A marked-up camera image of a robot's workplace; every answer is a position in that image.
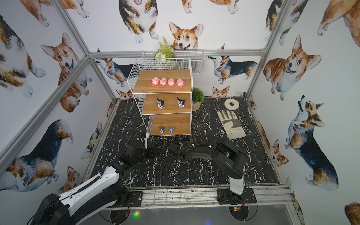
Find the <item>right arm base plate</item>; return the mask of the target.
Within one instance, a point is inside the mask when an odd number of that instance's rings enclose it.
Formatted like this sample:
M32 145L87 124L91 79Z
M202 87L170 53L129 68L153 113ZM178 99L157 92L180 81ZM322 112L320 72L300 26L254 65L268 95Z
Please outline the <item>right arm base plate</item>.
M243 203L256 203L257 199L254 194L254 190L249 187L245 187L241 195L233 193L229 188L217 189L217 201L220 205L238 205Z

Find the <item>black purple kuromi figure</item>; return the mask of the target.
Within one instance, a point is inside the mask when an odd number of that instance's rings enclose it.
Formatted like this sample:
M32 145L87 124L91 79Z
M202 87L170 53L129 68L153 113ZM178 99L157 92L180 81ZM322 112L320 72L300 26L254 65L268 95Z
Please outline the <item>black purple kuromi figure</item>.
M185 100L177 98L177 103L179 105L179 108L184 108L185 107Z
M157 106L159 109L163 109L164 108L164 100L160 100L159 98L157 98Z

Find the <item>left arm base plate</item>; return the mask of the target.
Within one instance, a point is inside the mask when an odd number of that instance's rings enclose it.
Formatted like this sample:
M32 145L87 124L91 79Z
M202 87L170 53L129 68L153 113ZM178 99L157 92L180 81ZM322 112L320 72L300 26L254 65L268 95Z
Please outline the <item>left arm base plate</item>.
M119 196L117 202L112 207L140 207L142 203L142 191L128 191Z

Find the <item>pink pig toy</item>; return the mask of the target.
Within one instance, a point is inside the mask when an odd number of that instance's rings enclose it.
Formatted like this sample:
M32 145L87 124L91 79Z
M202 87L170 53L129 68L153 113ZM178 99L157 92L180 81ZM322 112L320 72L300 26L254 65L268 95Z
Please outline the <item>pink pig toy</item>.
M154 78L151 79L151 84L153 86L158 85L158 83L159 83L159 78L158 77L154 77Z
M173 87L175 85L175 80L173 78L168 79L168 85Z
M178 86L178 87L183 87L183 86L184 86L184 81L179 78L179 79L177 80L177 86Z
M160 81L159 81L160 86L165 86L167 84L167 79L165 77L163 77Z

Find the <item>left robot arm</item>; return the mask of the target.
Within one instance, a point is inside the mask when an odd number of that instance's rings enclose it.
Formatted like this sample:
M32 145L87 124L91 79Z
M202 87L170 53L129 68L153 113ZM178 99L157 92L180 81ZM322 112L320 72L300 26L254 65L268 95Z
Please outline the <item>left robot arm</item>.
M127 143L123 154L107 163L94 177L59 196L43 199L29 225L78 225L101 210L119 203L128 207L132 199L122 179L143 161L159 156L159 148L145 148L137 139Z

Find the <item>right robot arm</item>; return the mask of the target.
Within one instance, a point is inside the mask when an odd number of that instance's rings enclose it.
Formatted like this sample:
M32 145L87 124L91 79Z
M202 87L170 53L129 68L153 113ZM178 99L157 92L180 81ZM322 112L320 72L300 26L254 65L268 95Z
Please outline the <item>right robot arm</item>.
M244 173L248 155L229 139L217 143L170 142L163 146L181 163L194 159L212 160L230 178L230 191L242 195L245 189Z

